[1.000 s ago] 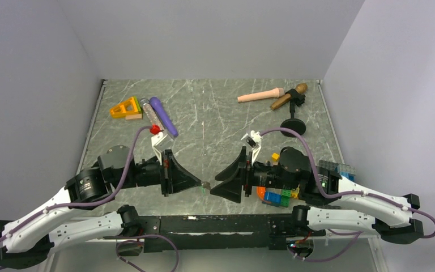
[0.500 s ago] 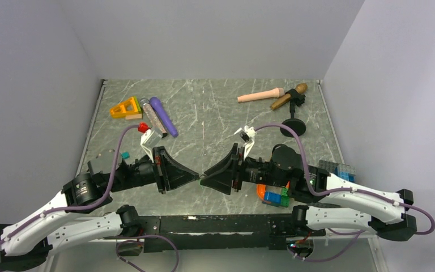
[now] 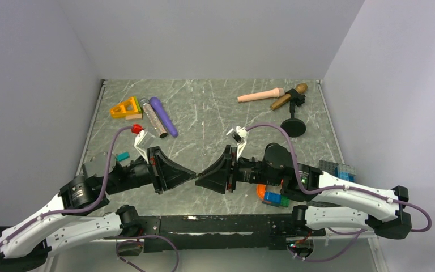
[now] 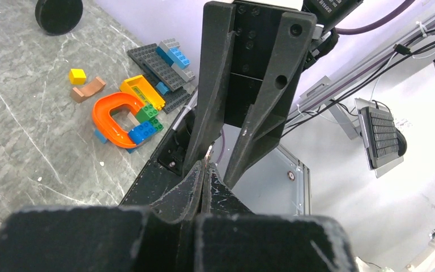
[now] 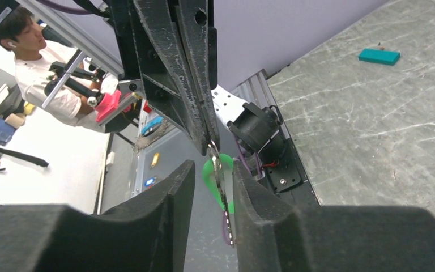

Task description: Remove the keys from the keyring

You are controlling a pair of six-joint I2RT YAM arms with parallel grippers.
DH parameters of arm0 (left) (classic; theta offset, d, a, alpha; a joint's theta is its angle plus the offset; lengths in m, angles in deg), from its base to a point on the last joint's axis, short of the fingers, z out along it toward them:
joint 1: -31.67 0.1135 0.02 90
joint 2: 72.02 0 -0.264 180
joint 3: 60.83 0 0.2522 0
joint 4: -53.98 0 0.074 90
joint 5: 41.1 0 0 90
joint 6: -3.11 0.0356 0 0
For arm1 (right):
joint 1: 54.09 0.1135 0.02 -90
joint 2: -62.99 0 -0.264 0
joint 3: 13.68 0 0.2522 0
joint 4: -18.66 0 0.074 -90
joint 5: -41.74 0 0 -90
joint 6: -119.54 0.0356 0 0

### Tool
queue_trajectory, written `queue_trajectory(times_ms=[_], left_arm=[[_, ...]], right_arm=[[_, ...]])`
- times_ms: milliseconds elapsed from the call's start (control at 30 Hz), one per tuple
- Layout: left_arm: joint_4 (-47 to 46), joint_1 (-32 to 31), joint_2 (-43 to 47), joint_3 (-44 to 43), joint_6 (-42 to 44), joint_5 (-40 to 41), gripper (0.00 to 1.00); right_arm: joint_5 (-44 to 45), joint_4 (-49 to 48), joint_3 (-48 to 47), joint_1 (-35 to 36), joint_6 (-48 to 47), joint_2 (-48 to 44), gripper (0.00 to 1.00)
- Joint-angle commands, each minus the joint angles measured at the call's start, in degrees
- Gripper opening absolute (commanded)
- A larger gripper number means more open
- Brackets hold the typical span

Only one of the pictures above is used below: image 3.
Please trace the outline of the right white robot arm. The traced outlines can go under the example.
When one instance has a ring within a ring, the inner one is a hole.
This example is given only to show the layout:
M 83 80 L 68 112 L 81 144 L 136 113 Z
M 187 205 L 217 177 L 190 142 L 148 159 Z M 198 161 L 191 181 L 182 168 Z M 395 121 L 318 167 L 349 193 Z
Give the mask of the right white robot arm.
M 305 164 L 294 169 L 291 153 L 277 143 L 266 146 L 261 161 L 238 158 L 237 149 L 227 145 L 195 184 L 224 194 L 234 191 L 237 182 L 280 186 L 283 197 L 298 202 L 289 226 L 299 236 L 325 228 L 358 228 L 401 240 L 412 229 L 410 214 L 398 203 L 408 200 L 406 188 L 372 189 Z

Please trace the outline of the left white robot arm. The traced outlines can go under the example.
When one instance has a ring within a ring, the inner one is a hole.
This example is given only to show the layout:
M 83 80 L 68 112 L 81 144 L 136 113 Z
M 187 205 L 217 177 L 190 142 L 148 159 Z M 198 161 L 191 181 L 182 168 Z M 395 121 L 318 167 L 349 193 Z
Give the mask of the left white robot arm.
M 86 216 L 109 203 L 108 196 L 152 185 L 163 193 L 193 178 L 195 172 L 171 161 L 160 148 L 123 166 L 110 152 L 83 165 L 83 172 L 41 209 L 12 227 L 0 227 L 0 271 L 31 271 L 48 257 L 89 241 L 141 237 L 148 223 L 134 206 L 123 205 L 108 215 Z

